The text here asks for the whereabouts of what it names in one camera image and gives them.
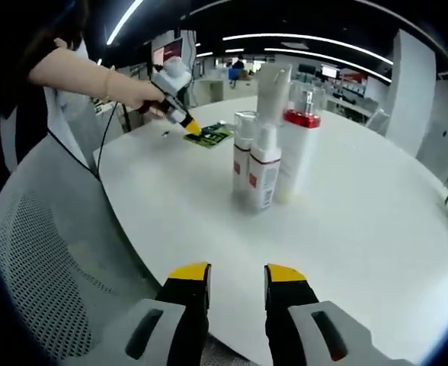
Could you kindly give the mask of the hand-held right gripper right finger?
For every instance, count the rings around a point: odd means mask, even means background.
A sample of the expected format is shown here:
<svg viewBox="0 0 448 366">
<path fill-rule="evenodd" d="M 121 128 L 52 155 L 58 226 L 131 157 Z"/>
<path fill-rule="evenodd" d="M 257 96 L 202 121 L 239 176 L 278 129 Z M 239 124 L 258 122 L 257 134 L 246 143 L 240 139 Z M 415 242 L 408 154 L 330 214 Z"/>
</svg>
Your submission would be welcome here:
<svg viewBox="0 0 448 366">
<path fill-rule="evenodd" d="M 320 301 L 304 274 L 267 264 L 265 332 L 274 365 L 387 365 L 370 331 L 331 301 Z"/>
</svg>

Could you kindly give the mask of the person's left hand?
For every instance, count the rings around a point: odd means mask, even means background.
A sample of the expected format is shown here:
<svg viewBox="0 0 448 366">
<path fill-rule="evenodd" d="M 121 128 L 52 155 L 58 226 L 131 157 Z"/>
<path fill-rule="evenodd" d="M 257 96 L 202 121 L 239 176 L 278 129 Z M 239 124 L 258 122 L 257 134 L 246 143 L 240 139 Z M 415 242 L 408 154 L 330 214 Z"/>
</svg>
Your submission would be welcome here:
<svg viewBox="0 0 448 366">
<path fill-rule="evenodd" d="M 130 98 L 126 103 L 131 108 L 144 113 L 154 114 L 157 118 L 164 117 L 161 103 L 165 100 L 162 91 L 151 82 L 137 82 L 136 87 L 130 92 Z"/>
</svg>

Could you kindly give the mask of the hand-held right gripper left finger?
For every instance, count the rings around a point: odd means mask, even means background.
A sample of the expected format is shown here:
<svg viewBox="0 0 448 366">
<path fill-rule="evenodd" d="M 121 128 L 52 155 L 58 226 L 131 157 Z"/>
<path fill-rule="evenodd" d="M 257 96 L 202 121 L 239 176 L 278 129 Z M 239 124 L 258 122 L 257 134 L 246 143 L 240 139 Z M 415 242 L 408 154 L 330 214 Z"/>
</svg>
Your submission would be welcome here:
<svg viewBox="0 0 448 366">
<path fill-rule="evenodd" d="M 173 270 L 154 299 L 144 299 L 105 331 L 106 365 L 198 365 L 209 322 L 211 264 Z"/>
</svg>

